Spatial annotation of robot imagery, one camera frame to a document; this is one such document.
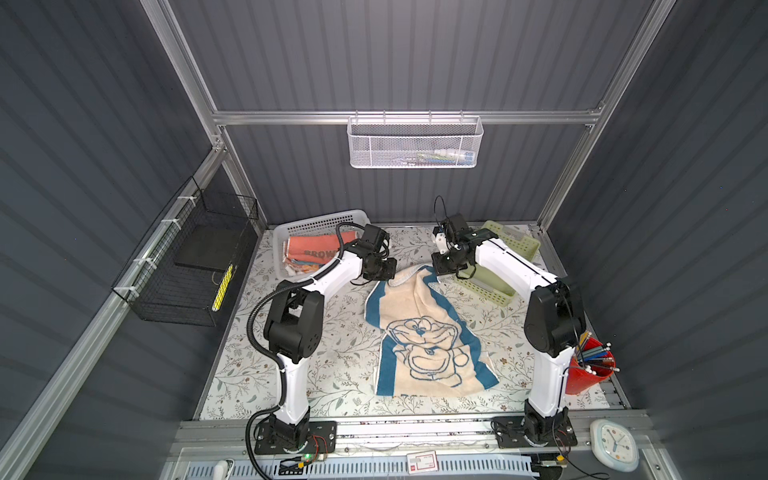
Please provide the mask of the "green plastic towel basket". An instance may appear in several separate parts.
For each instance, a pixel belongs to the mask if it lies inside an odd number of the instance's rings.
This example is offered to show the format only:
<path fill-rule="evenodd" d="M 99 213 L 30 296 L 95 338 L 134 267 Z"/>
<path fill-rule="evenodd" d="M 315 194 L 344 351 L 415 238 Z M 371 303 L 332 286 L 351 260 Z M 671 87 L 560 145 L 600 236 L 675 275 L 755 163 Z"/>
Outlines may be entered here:
<path fill-rule="evenodd" d="M 529 235 L 530 231 L 525 226 L 508 226 L 487 220 L 482 227 L 494 232 L 506 247 L 527 261 L 532 262 L 538 254 L 541 243 Z M 506 307 L 516 295 L 516 291 L 498 275 L 480 266 L 474 270 L 468 268 L 460 272 L 457 282 L 485 300 L 502 307 Z"/>

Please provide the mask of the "pink towel with teal border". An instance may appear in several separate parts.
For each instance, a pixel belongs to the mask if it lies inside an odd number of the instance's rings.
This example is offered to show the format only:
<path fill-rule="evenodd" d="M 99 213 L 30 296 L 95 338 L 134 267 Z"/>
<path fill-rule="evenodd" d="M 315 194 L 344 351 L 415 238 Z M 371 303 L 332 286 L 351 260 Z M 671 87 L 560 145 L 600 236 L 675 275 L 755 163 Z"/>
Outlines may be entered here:
<path fill-rule="evenodd" d="M 298 264 L 324 265 L 340 250 L 336 234 L 291 236 L 284 242 L 284 257 Z"/>

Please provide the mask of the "white plastic laundry basket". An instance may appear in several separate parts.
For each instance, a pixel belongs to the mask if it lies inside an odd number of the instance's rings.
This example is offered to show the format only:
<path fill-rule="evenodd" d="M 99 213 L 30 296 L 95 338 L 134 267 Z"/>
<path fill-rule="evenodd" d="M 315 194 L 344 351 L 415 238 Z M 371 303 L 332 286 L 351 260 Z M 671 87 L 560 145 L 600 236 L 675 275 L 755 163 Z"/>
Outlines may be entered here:
<path fill-rule="evenodd" d="M 364 227 L 363 210 L 346 210 L 284 223 L 273 230 L 274 269 L 280 280 L 299 280 L 330 262 L 339 250 L 336 226 L 355 223 Z"/>

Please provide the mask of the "blue white towel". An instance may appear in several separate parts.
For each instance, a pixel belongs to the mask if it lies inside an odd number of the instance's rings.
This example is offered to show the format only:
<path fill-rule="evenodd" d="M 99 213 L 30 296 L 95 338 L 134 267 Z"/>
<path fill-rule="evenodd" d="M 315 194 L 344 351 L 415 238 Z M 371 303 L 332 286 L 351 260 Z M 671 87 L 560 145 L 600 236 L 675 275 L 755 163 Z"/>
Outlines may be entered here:
<path fill-rule="evenodd" d="M 365 321 L 383 332 L 378 396 L 462 398 L 499 384 L 482 342 L 437 283 L 432 267 L 417 265 L 368 295 Z"/>

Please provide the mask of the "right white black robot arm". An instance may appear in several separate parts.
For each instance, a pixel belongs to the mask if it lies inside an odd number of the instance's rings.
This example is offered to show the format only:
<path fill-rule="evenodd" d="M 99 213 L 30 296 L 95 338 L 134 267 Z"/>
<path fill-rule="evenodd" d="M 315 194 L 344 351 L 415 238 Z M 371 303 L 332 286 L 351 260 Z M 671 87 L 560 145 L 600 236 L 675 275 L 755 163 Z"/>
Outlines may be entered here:
<path fill-rule="evenodd" d="M 469 267 L 490 270 L 527 301 L 524 334 L 535 350 L 534 375 L 524 405 L 522 432 L 533 446 L 556 442 L 559 429 L 568 427 L 565 403 L 571 361 L 586 330 L 583 302 L 569 277 L 538 268 L 507 247 L 486 228 L 471 228 L 460 214 L 437 222 L 432 254 L 439 275 Z"/>

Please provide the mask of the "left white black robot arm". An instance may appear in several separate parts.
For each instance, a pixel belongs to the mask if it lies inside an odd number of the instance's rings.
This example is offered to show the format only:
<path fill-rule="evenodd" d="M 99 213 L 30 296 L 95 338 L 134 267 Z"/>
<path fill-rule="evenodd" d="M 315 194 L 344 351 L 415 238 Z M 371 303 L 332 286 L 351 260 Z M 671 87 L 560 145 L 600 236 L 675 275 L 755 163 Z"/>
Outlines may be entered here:
<path fill-rule="evenodd" d="M 277 367 L 277 404 L 263 414 L 272 431 L 293 448 L 309 435 L 308 360 L 323 332 L 325 304 L 358 278 L 391 280 L 397 260 L 390 235 L 381 227 L 341 222 L 329 261 L 301 281 L 284 280 L 251 310 L 246 322 L 250 345 Z"/>

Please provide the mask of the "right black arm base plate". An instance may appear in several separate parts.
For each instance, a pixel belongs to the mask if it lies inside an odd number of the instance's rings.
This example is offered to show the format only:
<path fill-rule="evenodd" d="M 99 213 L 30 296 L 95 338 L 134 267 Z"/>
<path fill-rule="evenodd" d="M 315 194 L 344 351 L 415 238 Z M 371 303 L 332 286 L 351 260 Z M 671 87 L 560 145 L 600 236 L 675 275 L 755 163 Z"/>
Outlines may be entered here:
<path fill-rule="evenodd" d="M 563 414 L 539 419 L 536 415 L 496 416 L 490 421 L 497 445 L 502 449 L 575 447 L 575 429 Z"/>

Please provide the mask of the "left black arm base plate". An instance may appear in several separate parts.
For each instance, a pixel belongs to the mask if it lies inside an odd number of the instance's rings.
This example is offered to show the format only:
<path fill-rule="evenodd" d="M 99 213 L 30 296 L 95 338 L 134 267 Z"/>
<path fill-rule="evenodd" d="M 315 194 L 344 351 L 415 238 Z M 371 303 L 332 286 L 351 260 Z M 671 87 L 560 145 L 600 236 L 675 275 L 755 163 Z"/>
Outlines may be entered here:
<path fill-rule="evenodd" d="M 269 418 L 258 424 L 253 450 L 257 455 L 334 453 L 337 430 L 338 423 L 334 421 L 288 425 Z"/>

